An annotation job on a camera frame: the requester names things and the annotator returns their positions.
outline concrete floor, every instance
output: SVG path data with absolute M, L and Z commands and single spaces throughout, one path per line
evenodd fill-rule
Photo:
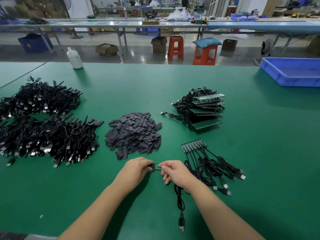
M 196 34 L 186 34 L 184 37 L 184 60 L 174 57 L 173 61 L 168 61 L 167 55 L 152 53 L 151 40 L 152 36 L 142 36 L 127 34 L 128 51 L 124 51 L 124 56 L 105 57 L 95 53 L 95 46 L 102 43 L 109 43 L 119 45 L 118 36 L 116 34 L 99 34 L 89 36 L 84 34 L 84 38 L 81 40 L 70 39 L 70 35 L 59 34 L 59 39 L 63 45 L 64 51 L 60 49 L 55 38 L 50 38 L 52 44 L 55 47 L 55 52 L 44 52 L 41 54 L 28 54 L 24 51 L 22 46 L 18 42 L 18 38 L 25 36 L 21 33 L 2 33 L 0 36 L 0 61 L 23 61 L 23 62 L 68 62 L 68 58 L 65 54 L 68 47 L 72 47 L 79 52 L 82 62 L 99 62 L 99 63 L 136 63 L 136 64 L 181 64 L 191 65 L 194 54 L 195 45 L 192 41 L 197 39 Z M 229 37 L 227 35 L 211 35 L 205 34 L 203 36 L 214 37 L 221 42 L 224 39 L 231 38 L 238 40 L 236 50 L 234 52 L 227 52 L 218 49 L 218 55 L 216 59 L 216 65 L 224 66 L 254 66 L 253 59 L 260 57 L 261 43 L 266 39 L 275 39 L 275 35 L 249 35 L 248 39 L 238 39 Z M 299 58 L 319 58 L 305 52 L 306 45 L 309 38 L 299 40 L 300 38 L 294 38 L 285 52 L 285 57 L 299 57 Z M 279 38 L 277 46 L 283 46 L 286 43 L 286 38 Z M 275 48 L 274 56 L 281 57 L 283 47 Z

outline forearm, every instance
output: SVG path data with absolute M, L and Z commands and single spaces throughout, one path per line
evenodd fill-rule
M 114 184 L 109 185 L 90 207 L 65 230 L 58 240 L 100 240 L 116 209 L 126 197 Z
M 215 240 L 264 239 L 201 181 L 189 191 Z

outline green workbench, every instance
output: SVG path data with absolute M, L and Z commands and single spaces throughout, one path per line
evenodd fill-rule
M 44 62 L 0 62 L 0 88 L 43 64 Z
M 0 89 L 0 97 L 12 96 L 29 75 L 79 89 L 84 94 L 74 115 L 105 123 L 96 130 L 100 147 L 83 163 L 54 168 L 48 156 L 26 157 L 6 167 L 8 159 L 0 157 L 0 230 L 61 234 L 126 162 L 104 143 L 108 122 L 150 112 L 163 125 L 162 145 L 129 159 L 184 161 L 180 145 L 202 138 L 245 171 L 245 181 L 226 178 L 231 197 L 216 193 L 239 216 L 267 239 L 318 239 L 319 89 L 281 87 L 257 67 L 85 63 L 74 70 L 69 63 L 46 63 Z M 160 114 L 175 112 L 172 102 L 203 86 L 225 94 L 224 116 L 214 129 L 191 132 Z M 174 185 L 165 186 L 159 171 L 149 174 L 116 211 L 106 239 L 210 239 L 191 196 L 182 197 L 183 233 Z

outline hand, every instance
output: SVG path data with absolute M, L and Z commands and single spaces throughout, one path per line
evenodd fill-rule
M 124 193 L 130 193 L 141 183 L 146 173 L 152 171 L 152 168 L 148 167 L 152 163 L 153 161 L 144 157 L 127 161 L 114 179 L 113 184 L 118 185 L 118 188 Z
M 161 175 L 165 184 L 173 181 L 176 185 L 183 188 L 187 193 L 190 193 L 190 186 L 199 181 L 182 161 L 164 161 L 159 164 L 162 166 Z

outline white plastic bottle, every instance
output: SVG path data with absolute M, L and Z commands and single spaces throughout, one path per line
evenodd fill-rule
M 68 52 L 66 53 L 66 55 L 68 56 L 70 63 L 74 69 L 83 68 L 82 61 L 76 50 L 72 50 L 70 47 L 68 47 Z
M 123 11 L 124 11 L 124 18 L 128 19 L 128 13 L 125 7 L 123 8 Z

